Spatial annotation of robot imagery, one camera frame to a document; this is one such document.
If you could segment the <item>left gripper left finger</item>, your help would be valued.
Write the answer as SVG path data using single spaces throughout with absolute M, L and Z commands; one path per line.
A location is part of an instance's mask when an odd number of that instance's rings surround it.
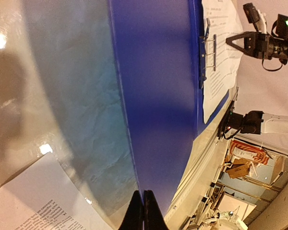
M 139 191 L 134 191 L 119 230 L 142 230 L 144 206 Z

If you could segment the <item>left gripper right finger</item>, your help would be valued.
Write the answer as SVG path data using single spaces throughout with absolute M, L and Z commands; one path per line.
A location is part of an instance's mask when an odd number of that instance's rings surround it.
M 152 190 L 144 191 L 144 229 L 168 230 Z

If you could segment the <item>blue plastic folder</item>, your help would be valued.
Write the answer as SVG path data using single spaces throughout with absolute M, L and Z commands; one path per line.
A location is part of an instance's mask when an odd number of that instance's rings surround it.
M 111 0 L 117 78 L 137 184 L 166 215 L 204 131 L 200 0 Z

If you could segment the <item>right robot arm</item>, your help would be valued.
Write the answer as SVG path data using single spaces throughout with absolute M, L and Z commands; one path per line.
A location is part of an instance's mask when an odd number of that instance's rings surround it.
M 252 3 L 243 5 L 243 9 L 255 31 L 228 37 L 226 44 L 249 57 L 261 61 L 277 58 L 282 66 L 286 65 L 288 63 L 288 16 L 278 15 L 269 33 L 264 13 L 256 9 Z M 241 115 L 233 110 L 232 101 L 218 126 L 219 138 L 225 137 L 231 129 L 241 134 L 288 134 L 288 116 L 273 115 L 263 111 L 250 111 Z

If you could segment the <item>printed paper sheet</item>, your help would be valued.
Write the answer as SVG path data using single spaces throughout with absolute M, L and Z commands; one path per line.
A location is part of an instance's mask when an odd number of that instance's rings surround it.
M 0 230 L 109 230 L 53 154 L 0 188 Z
M 210 19 L 209 39 L 217 35 L 216 71 L 207 69 L 204 82 L 204 123 L 214 118 L 213 113 L 222 104 L 228 91 L 235 86 L 242 53 L 226 44 L 226 38 L 243 32 L 237 9 L 231 0 L 203 0 L 204 19 Z M 213 44 L 208 44 L 211 53 Z M 208 57 L 208 65 L 213 64 L 213 56 Z

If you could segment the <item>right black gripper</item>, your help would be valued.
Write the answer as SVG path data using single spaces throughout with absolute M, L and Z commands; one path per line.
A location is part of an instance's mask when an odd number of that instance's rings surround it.
M 274 37 L 260 32 L 244 32 L 226 38 L 226 44 L 257 59 L 271 60 L 274 52 Z

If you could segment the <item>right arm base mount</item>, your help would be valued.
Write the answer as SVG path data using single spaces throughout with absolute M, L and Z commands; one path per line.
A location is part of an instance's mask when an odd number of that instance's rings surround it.
M 222 119 L 221 119 L 221 121 L 220 121 L 220 123 L 218 125 L 218 129 L 217 129 L 218 140 L 220 140 L 223 137 L 223 135 L 224 135 L 224 133 L 225 133 L 225 131 L 227 129 L 227 124 L 228 124 L 228 121 L 229 121 L 229 118 L 230 118 L 230 114 L 234 110 L 234 103 L 235 103 L 234 100 L 232 100 L 230 102 L 230 104 L 229 104 L 224 116 L 222 117 Z

